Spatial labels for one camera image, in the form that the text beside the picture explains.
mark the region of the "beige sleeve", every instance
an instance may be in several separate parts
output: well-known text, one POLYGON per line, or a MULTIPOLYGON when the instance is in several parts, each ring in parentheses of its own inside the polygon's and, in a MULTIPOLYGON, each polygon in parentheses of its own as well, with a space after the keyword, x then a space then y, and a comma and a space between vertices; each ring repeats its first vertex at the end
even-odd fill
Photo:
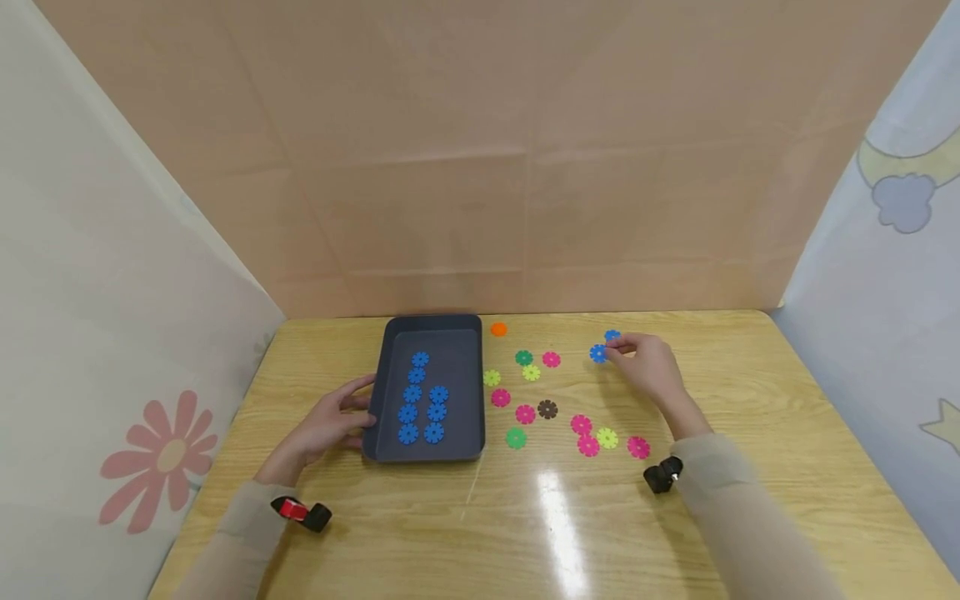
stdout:
POLYGON ((174 598, 253 600, 287 525, 270 501, 293 488, 248 481, 230 500, 210 543, 183 578, 174 598))
POLYGON ((820 557, 720 434, 687 438, 677 489, 733 600, 831 600, 844 594, 820 557))

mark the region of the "yellow moon print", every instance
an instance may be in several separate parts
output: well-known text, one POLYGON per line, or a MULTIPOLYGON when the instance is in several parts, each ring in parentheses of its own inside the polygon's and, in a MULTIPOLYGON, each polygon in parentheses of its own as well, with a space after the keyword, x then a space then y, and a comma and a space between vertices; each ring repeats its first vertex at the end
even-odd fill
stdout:
POLYGON ((960 128, 954 130, 939 146, 921 155, 889 155, 866 138, 860 143, 856 155, 860 173, 871 187, 884 178, 910 174, 926 175, 940 187, 960 175, 960 128))

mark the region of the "cardboard wall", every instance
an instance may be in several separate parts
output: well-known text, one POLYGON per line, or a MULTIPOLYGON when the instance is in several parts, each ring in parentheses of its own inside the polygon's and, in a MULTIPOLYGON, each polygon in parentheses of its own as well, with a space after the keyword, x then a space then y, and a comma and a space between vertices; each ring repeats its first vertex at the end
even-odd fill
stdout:
POLYGON ((775 306, 947 0, 37 0, 288 317, 775 306))

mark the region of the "pink snowflake piece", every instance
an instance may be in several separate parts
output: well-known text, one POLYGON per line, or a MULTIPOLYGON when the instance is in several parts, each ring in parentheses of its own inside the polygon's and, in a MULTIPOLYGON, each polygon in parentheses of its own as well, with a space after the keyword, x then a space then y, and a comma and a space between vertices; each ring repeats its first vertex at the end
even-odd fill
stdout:
POLYGON ((600 453, 600 443, 590 435, 580 436, 580 439, 577 440, 577 447, 580 448, 580 453, 587 458, 593 458, 600 453))
POLYGON ((627 440, 627 449, 630 450, 631 456, 640 460, 650 456, 650 445, 646 440, 637 436, 627 440))
POLYGON ((493 393, 490 394, 490 402, 497 408, 503 408, 507 404, 510 404, 510 392, 507 392, 503 388, 493 390, 493 393))
POLYGON ((556 369, 560 366, 560 354, 557 352, 545 352, 543 354, 543 364, 549 369, 556 369))
POLYGON ((570 420, 570 429, 573 429, 573 433, 578 436, 586 436, 593 429, 593 423, 587 419, 586 415, 574 415, 570 420))
POLYGON ((534 419, 537 418, 537 411, 534 410, 533 406, 529 404, 520 404, 516 408, 516 420, 520 421, 521 425, 529 425, 534 422, 534 419))

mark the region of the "black tray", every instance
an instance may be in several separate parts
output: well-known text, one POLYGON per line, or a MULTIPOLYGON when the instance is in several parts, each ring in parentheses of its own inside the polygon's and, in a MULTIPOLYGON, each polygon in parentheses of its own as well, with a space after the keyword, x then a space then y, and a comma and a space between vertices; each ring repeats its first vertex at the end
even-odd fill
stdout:
POLYGON ((482 323, 476 315, 418 315, 396 317, 387 323, 380 348, 380 362, 373 382, 370 412, 376 425, 363 436, 363 453, 380 463, 419 461, 469 461, 480 456, 486 441, 483 394, 482 323), (399 410, 408 402, 404 390, 412 385, 408 373, 413 357, 426 352, 430 359, 426 378, 419 384, 422 397, 410 402, 417 407, 413 421, 418 438, 409 445, 399 439, 399 410), (430 390, 445 386, 446 417, 440 421, 444 437, 429 444, 424 436, 431 422, 427 416, 430 390))

